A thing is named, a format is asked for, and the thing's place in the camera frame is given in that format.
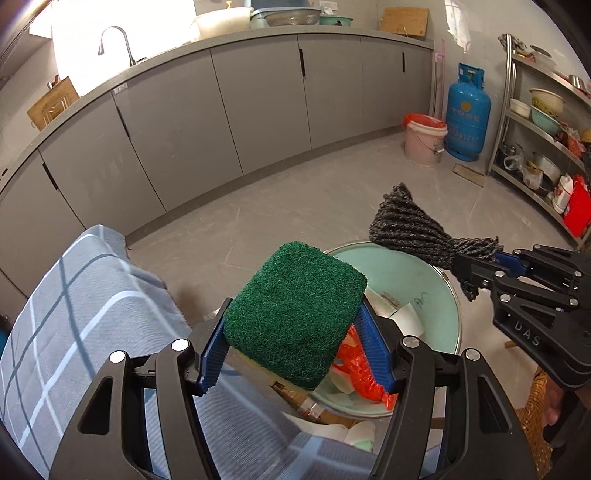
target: red plastic bag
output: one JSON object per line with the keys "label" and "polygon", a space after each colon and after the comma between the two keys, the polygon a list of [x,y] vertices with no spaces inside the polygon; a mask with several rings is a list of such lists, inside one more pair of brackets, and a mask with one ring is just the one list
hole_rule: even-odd
{"label": "red plastic bag", "polygon": [[572,137],[571,135],[569,135],[569,137],[567,139],[567,147],[575,157],[577,157],[577,158],[583,157],[583,152],[585,151],[585,147],[575,137]]}
{"label": "red plastic bag", "polygon": [[346,342],[341,344],[336,358],[343,364],[333,363],[333,367],[349,374],[355,391],[363,398],[383,402],[388,410],[393,410],[398,395],[388,394],[383,386],[375,381],[354,326],[349,327],[348,335],[353,339],[353,345]]}
{"label": "red plastic bag", "polygon": [[442,122],[441,120],[437,120],[436,118],[433,118],[432,116],[423,115],[422,113],[408,113],[408,114],[406,114],[404,117],[404,120],[402,121],[403,127],[406,128],[410,122],[415,122],[419,125],[425,125],[426,127],[433,127],[433,128],[444,128],[445,127],[445,122]]}

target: red bucket lid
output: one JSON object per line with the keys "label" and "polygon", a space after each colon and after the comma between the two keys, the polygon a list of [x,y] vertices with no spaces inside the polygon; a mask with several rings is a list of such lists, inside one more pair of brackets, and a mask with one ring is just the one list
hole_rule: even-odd
{"label": "red bucket lid", "polygon": [[441,120],[437,120],[436,118],[433,118],[432,116],[423,115],[422,113],[408,113],[408,114],[406,114],[406,116],[404,117],[404,120],[402,121],[403,127],[406,128],[410,122],[415,122],[419,125],[424,125],[425,127],[432,127],[432,128],[445,128],[445,126],[446,126],[445,122],[443,122]]}

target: gray kitchen cabinet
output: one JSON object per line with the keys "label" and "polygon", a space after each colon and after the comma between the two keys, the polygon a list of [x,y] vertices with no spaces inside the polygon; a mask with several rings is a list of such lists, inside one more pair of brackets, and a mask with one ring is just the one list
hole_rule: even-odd
{"label": "gray kitchen cabinet", "polygon": [[0,270],[30,295],[83,231],[35,151],[0,195]]}
{"label": "gray kitchen cabinet", "polygon": [[24,308],[27,298],[0,271],[0,316],[14,325],[19,313]]}
{"label": "gray kitchen cabinet", "polygon": [[298,35],[312,148],[363,133],[361,39]]}
{"label": "gray kitchen cabinet", "polygon": [[245,174],[310,150],[295,35],[215,47],[212,57]]}
{"label": "gray kitchen cabinet", "polygon": [[113,98],[166,210],[242,175],[209,50],[149,70]]}
{"label": "gray kitchen cabinet", "polygon": [[400,125],[406,113],[402,43],[361,38],[363,125],[366,132]]}
{"label": "gray kitchen cabinet", "polygon": [[74,115],[39,150],[87,228],[103,224],[127,235],[165,211],[110,92]]}
{"label": "gray kitchen cabinet", "polygon": [[402,53],[402,114],[428,114],[431,104],[433,52],[427,48],[404,44]]}

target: plastic bag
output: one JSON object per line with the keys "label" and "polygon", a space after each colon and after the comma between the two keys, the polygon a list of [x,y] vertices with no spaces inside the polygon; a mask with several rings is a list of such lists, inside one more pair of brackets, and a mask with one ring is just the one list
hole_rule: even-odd
{"label": "plastic bag", "polygon": [[569,135],[569,138],[567,140],[567,147],[575,157],[577,157],[579,159],[583,157],[583,152],[585,151],[585,147],[575,137],[571,137]]}
{"label": "plastic bag", "polygon": [[505,166],[506,170],[514,171],[519,170],[521,171],[525,165],[524,155],[523,155],[523,148],[521,145],[516,144],[519,148],[515,155],[510,155],[509,157],[505,157],[503,159],[503,165]]}
{"label": "plastic bag", "polygon": [[394,409],[398,395],[388,394],[383,386],[375,381],[353,325],[349,327],[347,337],[341,343],[336,358],[341,360],[342,364],[335,362],[333,367],[349,374],[351,383],[359,395],[368,400],[385,403],[388,410]]}

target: plaid cloth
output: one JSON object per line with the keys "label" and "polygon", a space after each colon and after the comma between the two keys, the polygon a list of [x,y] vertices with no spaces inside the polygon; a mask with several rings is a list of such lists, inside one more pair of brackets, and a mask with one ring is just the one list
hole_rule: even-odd
{"label": "plaid cloth", "polygon": [[[15,322],[0,359],[0,419],[48,478],[63,432],[109,354],[158,352],[189,331],[164,283],[129,262],[123,236],[90,228]],[[362,480],[373,467],[370,453],[300,432],[228,366],[195,404],[223,480]],[[168,478],[153,392],[145,409],[154,473]]]}

